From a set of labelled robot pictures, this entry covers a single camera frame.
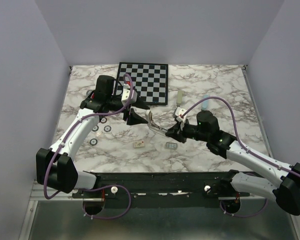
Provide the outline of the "grey staple strip tray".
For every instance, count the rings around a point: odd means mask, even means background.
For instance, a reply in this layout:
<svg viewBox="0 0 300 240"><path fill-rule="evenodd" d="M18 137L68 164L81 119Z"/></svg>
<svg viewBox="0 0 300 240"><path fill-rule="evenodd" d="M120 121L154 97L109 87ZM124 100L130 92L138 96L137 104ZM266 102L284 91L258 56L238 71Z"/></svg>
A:
<svg viewBox="0 0 300 240"><path fill-rule="evenodd" d="M169 150L176 150L178 148L178 144L174 142L166 142L165 148Z"/></svg>

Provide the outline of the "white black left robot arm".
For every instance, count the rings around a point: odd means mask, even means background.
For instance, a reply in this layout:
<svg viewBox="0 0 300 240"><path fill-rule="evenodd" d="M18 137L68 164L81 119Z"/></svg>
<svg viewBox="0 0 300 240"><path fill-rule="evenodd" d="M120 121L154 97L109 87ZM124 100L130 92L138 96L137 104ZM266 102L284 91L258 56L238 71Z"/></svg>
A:
<svg viewBox="0 0 300 240"><path fill-rule="evenodd" d="M121 97L115 97L115 78L100 75L95 90L80 104L75 120L64 134L48 149L40 148L37 152L36 178L37 182L43 185L46 199L52 199L47 188L67 194L72 190L83 189L91 198L100 194L101 185L97 182L97 176L78 171L74 159L88 134L103 117L124 113L123 120L129 126L148 123L133 109L136 107L148 110L149 107L139 98L131 76L125 73L122 79L124 85Z"/></svg>

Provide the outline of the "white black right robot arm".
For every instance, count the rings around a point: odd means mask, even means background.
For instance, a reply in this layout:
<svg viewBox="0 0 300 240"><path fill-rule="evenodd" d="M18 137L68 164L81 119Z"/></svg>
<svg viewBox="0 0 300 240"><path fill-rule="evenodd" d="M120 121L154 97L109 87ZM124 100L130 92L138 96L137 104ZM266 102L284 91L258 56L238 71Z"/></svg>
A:
<svg viewBox="0 0 300 240"><path fill-rule="evenodd" d="M208 110L196 115L196 125L189 123L185 109L180 107L174 111L173 118L176 123L167 130L167 137L180 143L187 139L205 142L211 153L244 165L260 175L253 177L232 171L220 183L220 191L224 195L251 193L275 201L291 215L300 215L300 163L290 165L253 151L238 137L221 130L218 119Z"/></svg>

